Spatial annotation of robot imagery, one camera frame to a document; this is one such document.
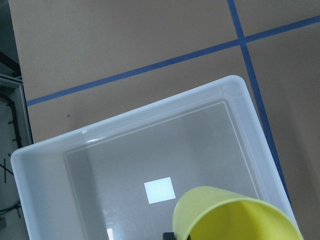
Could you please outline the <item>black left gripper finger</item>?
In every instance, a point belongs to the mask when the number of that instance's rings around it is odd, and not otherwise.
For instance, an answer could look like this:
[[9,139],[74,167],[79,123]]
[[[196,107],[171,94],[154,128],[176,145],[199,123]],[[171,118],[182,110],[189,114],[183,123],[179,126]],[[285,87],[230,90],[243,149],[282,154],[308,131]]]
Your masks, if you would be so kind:
[[174,232],[164,232],[162,235],[163,240],[175,240],[175,233]]

